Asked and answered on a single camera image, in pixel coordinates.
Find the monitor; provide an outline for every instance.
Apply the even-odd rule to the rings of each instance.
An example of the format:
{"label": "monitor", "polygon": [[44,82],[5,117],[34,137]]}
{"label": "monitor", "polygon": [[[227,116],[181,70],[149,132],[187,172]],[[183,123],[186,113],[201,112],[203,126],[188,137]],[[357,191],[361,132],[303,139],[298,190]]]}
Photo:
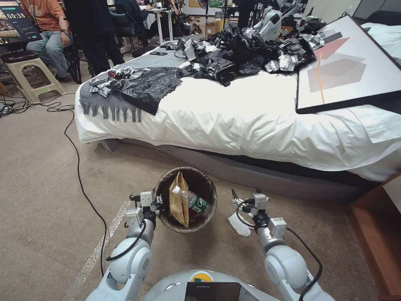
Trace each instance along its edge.
{"label": "monitor", "polygon": [[237,282],[188,282],[185,300],[259,301]]}
{"label": "monitor", "polygon": [[0,1],[0,46],[41,39],[17,1]]}

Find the white bottle cap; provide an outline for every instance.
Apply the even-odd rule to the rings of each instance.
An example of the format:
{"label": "white bottle cap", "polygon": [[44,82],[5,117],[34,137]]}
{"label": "white bottle cap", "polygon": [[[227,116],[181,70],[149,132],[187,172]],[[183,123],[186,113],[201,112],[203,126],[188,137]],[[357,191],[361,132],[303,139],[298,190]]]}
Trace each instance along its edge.
{"label": "white bottle cap", "polygon": [[173,194],[178,194],[180,192],[181,188],[179,186],[176,186],[173,188]]}

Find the trash can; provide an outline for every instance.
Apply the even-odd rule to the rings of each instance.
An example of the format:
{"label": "trash can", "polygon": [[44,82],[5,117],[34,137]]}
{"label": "trash can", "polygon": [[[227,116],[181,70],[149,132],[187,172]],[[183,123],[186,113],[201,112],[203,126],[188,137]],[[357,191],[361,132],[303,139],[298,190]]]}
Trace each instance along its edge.
{"label": "trash can", "polygon": [[[212,206],[212,210],[207,217],[198,217],[196,221],[188,227],[181,225],[177,220],[169,217],[167,214],[170,208],[170,185],[177,177],[179,171],[182,172],[189,190],[199,195]],[[156,195],[162,195],[165,204],[165,210],[160,211],[158,217],[164,225],[178,233],[191,233],[202,229],[212,219],[217,208],[217,193],[214,183],[203,172],[190,166],[177,167],[166,172],[157,183],[155,193]]]}

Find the blanket fringe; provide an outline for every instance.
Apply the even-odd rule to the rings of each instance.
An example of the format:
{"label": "blanket fringe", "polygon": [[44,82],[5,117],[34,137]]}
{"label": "blanket fringe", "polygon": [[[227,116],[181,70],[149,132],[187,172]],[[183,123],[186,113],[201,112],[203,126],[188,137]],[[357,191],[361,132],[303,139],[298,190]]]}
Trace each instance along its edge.
{"label": "blanket fringe", "polygon": [[127,111],[131,110],[132,113],[132,122],[141,122],[141,110],[137,107],[133,106],[118,106],[118,105],[99,105],[92,102],[82,101],[80,99],[80,103],[82,109],[84,111],[84,115],[89,115],[89,111],[92,111],[92,117],[97,116],[97,110],[99,106],[102,108],[103,119],[109,118],[109,108],[111,111],[112,120],[120,121],[120,111],[122,112],[124,122],[127,122]]}

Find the wooden cabinet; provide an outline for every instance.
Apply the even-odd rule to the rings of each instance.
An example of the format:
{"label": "wooden cabinet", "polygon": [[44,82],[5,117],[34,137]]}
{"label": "wooden cabinet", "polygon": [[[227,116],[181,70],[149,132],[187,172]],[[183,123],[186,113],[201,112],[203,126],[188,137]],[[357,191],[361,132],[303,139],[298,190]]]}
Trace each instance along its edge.
{"label": "wooden cabinet", "polygon": [[[391,189],[388,189],[386,184],[390,182]],[[401,213],[395,205],[401,199],[398,192],[401,192],[401,174],[346,208],[359,246],[376,282],[379,300],[401,301]]]}

